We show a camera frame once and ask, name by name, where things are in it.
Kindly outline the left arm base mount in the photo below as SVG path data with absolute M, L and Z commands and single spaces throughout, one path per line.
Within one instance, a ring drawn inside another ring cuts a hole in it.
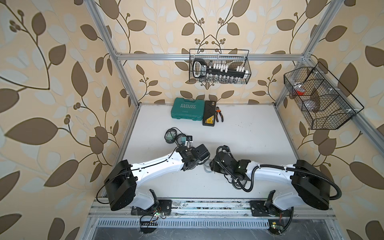
M 166 217 L 171 214 L 172 200 L 159 200 L 155 191 L 138 191 L 134 200 L 130 203 L 132 216 L 159 215 Z

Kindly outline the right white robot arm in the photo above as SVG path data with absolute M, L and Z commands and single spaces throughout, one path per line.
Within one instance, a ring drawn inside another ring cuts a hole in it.
M 265 210 L 287 210 L 308 205 L 317 210 L 328 210 L 330 201 L 342 197 L 341 188 L 333 180 L 304 160 L 293 165 L 260 164 L 251 160 L 236 160 L 228 146 L 216 150 L 210 168 L 220 173 L 237 190 L 250 193 L 256 181 L 282 184 L 285 189 L 272 190 L 265 202 Z

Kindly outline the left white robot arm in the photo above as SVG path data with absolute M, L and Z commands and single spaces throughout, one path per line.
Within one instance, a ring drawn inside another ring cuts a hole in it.
M 127 206 L 142 210 L 156 210 L 159 205 L 154 190 L 136 190 L 150 180 L 165 174 L 192 170 L 210 158 L 210 152 L 201 144 L 198 147 L 176 147 L 172 153 L 144 163 L 129 164 L 127 160 L 119 162 L 104 180 L 111 211 Z

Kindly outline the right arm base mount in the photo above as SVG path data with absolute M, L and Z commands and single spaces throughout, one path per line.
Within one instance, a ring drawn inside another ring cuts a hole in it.
M 273 196 L 275 190 L 270 191 L 266 200 L 253 200 L 250 201 L 250 207 L 253 217 L 290 217 L 293 213 L 293 208 L 287 210 L 280 210 L 273 205 Z

